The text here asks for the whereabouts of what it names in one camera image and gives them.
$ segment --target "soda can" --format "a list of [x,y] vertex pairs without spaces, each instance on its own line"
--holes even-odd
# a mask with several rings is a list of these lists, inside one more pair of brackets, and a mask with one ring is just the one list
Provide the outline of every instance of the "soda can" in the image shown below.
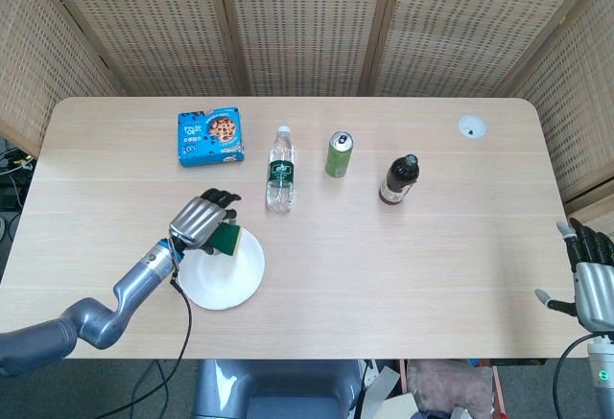
[[326,172],[333,177],[343,177],[347,172],[349,157],[354,149],[354,140],[347,131],[336,131],[328,142]]

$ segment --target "sponge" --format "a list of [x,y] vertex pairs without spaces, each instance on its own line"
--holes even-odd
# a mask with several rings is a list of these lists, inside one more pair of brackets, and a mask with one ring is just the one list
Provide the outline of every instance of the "sponge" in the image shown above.
[[223,254],[234,256],[239,249],[241,240],[241,226],[222,222],[220,226],[211,234],[208,243]]

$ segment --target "cardboard box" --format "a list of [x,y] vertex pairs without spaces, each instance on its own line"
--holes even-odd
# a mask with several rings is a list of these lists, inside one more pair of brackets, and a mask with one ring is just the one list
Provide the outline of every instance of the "cardboard box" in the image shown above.
[[234,162],[245,158],[237,107],[178,115],[178,156],[184,167]]

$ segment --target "white plate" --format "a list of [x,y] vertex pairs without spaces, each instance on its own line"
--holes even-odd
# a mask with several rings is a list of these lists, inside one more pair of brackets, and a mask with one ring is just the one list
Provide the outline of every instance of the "white plate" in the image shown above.
[[196,305],[211,311],[230,309],[247,301],[260,286],[265,255],[258,240],[241,228],[237,254],[185,252],[179,264],[179,284]]

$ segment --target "bottle label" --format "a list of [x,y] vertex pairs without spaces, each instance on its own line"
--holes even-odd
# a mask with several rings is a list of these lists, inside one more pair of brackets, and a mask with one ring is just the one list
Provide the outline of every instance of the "bottle label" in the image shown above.
[[401,192],[393,192],[388,188],[388,184],[384,179],[382,181],[382,185],[380,186],[380,194],[382,194],[382,197],[385,198],[387,201],[391,203],[397,203],[403,199],[403,197],[410,191],[410,189],[412,189],[413,185],[414,183],[412,182],[405,186]]
[[295,164],[288,160],[273,160],[269,164],[269,181],[294,182]]

